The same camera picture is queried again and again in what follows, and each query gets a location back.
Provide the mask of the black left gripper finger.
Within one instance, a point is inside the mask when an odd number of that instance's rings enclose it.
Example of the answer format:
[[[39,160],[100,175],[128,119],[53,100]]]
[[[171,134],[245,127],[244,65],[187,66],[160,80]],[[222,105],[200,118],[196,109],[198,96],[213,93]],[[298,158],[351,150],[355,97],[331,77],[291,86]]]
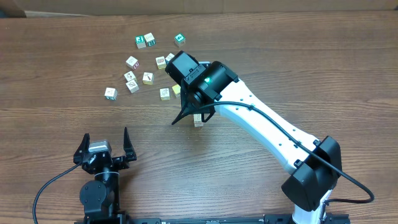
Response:
[[[137,155],[136,155],[136,152],[135,152],[134,147],[132,145],[132,142],[130,140],[127,127],[124,128],[123,150],[125,152],[126,159],[128,161],[136,161],[137,160]]]
[[[76,152],[73,155],[73,162],[75,164],[79,164],[83,161],[85,154],[88,152],[89,145],[90,145],[90,135],[88,133],[85,133],[80,145],[78,146]]]

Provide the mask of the wooden block yellow acorn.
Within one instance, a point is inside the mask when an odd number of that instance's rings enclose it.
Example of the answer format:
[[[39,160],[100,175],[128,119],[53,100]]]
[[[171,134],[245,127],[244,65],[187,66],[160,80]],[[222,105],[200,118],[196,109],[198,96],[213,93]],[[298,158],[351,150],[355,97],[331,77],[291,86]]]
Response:
[[[180,97],[180,91],[181,91],[181,87],[180,85],[176,84],[172,87],[172,91],[175,95],[176,98]]]

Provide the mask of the wooden block green R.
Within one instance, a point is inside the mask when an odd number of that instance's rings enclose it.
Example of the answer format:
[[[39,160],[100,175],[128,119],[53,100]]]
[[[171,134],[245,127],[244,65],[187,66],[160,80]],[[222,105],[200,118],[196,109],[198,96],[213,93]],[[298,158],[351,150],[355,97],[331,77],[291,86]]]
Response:
[[[194,114],[193,115],[193,122],[194,123],[202,123],[201,114]]]

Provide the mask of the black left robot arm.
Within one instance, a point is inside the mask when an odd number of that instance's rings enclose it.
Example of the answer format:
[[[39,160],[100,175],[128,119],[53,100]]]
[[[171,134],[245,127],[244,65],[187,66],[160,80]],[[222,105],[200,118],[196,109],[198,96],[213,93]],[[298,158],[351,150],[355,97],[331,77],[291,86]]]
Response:
[[[129,168],[137,159],[136,152],[124,129],[125,155],[113,157],[109,141],[90,142],[86,133],[73,155],[73,162],[94,175],[80,190],[80,202],[84,207],[83,223],[131,223],[127,212],[120,209],[119,171]]]

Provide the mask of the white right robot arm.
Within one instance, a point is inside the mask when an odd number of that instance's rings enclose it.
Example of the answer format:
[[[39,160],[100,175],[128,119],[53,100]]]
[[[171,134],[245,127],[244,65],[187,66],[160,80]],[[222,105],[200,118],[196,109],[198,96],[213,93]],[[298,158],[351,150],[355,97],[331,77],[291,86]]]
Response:
[[[236,78],[206,78],[184,83],[183,110],[219,113],[245,129],[289,173],[283,193],[294,203],[292,223],[324,223],[328,198],[341,177],[341,149],[332,137],[323,140],[299,130],[253,95]]]

